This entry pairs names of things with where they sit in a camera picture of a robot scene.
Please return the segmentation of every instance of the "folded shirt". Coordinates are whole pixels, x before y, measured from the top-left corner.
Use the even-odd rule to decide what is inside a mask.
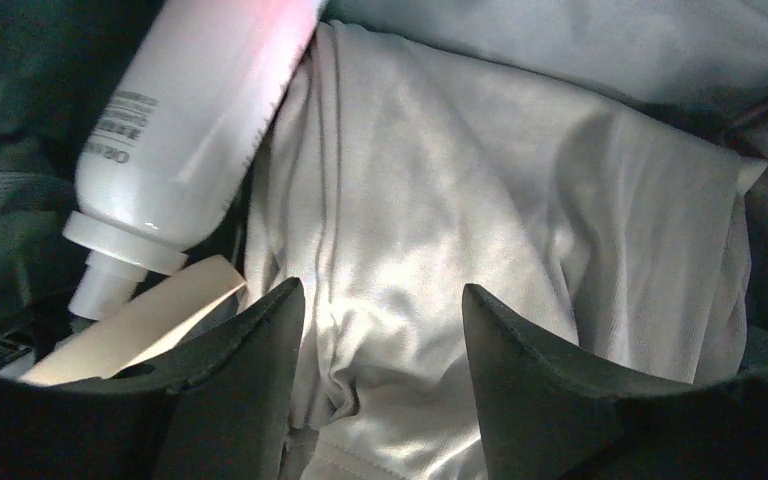
[[[478,283],[621,365],[737,371],[737,154],[544,76],[321,25],[255,160],[250,305],[301,278],[302,478],[485,478],[461,325]]]

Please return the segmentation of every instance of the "beige object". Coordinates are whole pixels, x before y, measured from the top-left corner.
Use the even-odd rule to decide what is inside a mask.
[[[112,377],[174,347],[243,285],[245,280],[225,258],[202,260],[79,333],[20,380],[47,386]]]

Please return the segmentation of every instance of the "white plastic bottle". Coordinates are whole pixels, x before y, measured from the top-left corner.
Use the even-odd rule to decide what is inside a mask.
[[[115,313],[216,229],[323,3],[166,1],[78,162],[63,234],[92,252],[73,313]]]

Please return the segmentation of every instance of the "bottle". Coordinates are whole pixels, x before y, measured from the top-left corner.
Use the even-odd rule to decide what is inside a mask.
[[[91,252],[72,313],[112,315],[216,229],[323,4],[166,1],[78,161],[63,234]]]

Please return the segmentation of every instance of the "white bottle cap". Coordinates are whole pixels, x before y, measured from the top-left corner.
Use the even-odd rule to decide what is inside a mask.
[[[187,260],[177,250],[79,212],[69,217],[63,236],[92,250],[69,304],[70,312],[91,320],[116,313],[149,270],[171,275]]]

